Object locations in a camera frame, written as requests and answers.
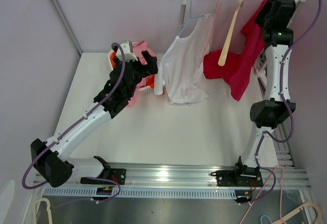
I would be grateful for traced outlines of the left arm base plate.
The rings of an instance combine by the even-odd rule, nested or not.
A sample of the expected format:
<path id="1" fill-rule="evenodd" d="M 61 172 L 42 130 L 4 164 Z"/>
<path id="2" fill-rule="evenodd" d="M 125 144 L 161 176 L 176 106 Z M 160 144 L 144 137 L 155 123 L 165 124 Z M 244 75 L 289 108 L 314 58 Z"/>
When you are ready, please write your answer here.
<path id="1" fill-rule="evenodd" d="M 97 177 L 99 179 L 105 179 L 105 180 L 111 180 L 115 181 L 120 185 L 125 184 L 126 179 L 126 172 L 127 170 L 124 168 L 111 168 L 111 169 L 105 169 L 102 173 Z M 88 185 L 105 185 L 108 184 L 108 182 L 100 181 L 100 180 L 92 180 L 90 178 L 81 178 L 80 180 L 81 184 L 88 184 Z"/>

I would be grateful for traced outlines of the crimson t shirt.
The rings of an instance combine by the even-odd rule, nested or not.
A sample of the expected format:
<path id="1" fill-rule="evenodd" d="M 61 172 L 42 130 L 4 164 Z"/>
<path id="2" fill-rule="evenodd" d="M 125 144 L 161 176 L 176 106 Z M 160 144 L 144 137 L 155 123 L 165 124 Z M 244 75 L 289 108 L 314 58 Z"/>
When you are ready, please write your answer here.
<path id="1" fill-rule="evenodd" d="M 265 3 L 263 0 L 242 27 L 241 34 L 245 37 L 245 45 L 240 54 L 228 52 L 224 66 L 218 65 L 221 50 L 209 52 L 203 61 L 203 73 L 206 79 L 223 79 L 231 89 L 233 99 L 240 101 L 250 81 L 251 69 L 262 52 L 265 44 L 262 40 L 262 29 L 254 22 Z"/>

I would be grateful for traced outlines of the orange t shirt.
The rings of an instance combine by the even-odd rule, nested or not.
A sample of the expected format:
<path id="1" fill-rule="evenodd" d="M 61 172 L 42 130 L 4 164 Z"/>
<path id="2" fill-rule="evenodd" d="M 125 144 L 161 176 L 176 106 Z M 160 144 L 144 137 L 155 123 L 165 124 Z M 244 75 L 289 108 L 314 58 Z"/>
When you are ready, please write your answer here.
<path id="1" fill-rule="evenodd" d="M 111 66 L 111 69 L 113 70 L 114 66 L 115 66 L 115 62 L 113 61 L 113 58 L 116 56 L 116 53 L 114 51 L 110 51 L 108 53 L 108 60 Z M 151 88 L 154 87 L 154 75 L 150 75 L 146 78 L 143 78 L 142 81 L 137 85 L 140 88 L 146 87 L 146 86 L 150 86 Z"/>

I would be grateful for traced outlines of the cream wooden hanger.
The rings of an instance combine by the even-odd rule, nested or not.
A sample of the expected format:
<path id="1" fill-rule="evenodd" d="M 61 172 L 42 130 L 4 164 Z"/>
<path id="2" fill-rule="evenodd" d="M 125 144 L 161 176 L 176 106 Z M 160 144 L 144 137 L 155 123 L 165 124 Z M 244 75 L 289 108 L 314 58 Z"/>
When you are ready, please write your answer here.
<path id="1" fill-rule="evenodd" d="M 239 10 L 240 10 L 240 8 L 242 6 L 243 6 L 243 0 L 238 0 L 238 4 L 237 4 L 237 7 L 235 9 L 235 12 L 234 12 L 234 15 L 233 15 L 233 18 L 232 18 L 232 21 L 231 21 L 231 24 L 230 24 L 230 27 L 229 27 L 225 42 L 224 42 L 224 45 L 223 45 L 223 48 L 222 48 L 222 51 L 221 51 L 221 54 L 220 54 L 220 57 L 219 57 L 219 60 L 218 60 L 218 65 L 221 66 L 221 67 L 224 66 L 225 63 L 226 63 L 226 59 L 227 59 L 227 55 L 228 55 L 228 51 L 229 51 L 229 47 L 230 47 L 230 43 L 231 43 L 231 39 L 232 39 L 232 35 L 233 35 L 233 30 L 235 28 L 235 24 L 236 24 L 236 20 L 237 20 L 237 17 L 238 17 Z"/>

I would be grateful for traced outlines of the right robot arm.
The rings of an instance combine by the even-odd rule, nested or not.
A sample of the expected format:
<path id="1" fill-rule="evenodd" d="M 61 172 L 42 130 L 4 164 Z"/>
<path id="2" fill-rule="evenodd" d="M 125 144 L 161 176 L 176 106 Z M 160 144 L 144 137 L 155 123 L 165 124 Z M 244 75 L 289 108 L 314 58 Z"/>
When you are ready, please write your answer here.
<path id="1" fill-rule="evenodd" d="M 251 106 L 252 131 L 232 173 L 233 181 L 240 186 L 259 177 L 265 141 L 279 124 L 292 117 L 296 108 L 288 91 L 290 47 L 294 39 L 288 24 L 295 9 L 295 0 L 268 0 L 254 20 L 262 29 L 268 65 L 267 85 L 263 100 Z"/>

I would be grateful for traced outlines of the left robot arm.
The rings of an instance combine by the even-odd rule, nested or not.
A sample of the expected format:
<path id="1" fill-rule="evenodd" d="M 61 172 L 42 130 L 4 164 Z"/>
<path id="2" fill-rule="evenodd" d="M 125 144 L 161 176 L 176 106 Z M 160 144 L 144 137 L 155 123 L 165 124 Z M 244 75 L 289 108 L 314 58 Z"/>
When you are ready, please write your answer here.
<path id="1" fill-rule="evenodd" d="M 110 165 L 101 157 L 73 159 L 72 152 L 98 127 L 110 122 L 136 93 L 143 78 L 158 72 L 157 58 L 142 51 L 145 64 L 132 52 L 117 51 L 115 66 L 104 88 L 94 98 L 84 114 L 67 129 L 46 141 L 31 143 L 32 167 L 52 187 L 59 187 L 69 179 L 80 178 L 83 183 L 106 183 Z"/>

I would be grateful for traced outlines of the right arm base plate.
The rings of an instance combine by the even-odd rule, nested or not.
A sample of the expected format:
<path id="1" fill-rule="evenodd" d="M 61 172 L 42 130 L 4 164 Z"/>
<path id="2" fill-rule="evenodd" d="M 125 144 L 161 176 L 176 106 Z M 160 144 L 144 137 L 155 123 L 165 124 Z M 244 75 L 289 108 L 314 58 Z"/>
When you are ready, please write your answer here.
<path id="1" fill-rule="evenodd" d="M 219 187 L 263 187 L 263 179 L 261 173 L 258 176 L 242 176 L 234 170 L 217 170 L 210 173 L 216 178 Z"/>

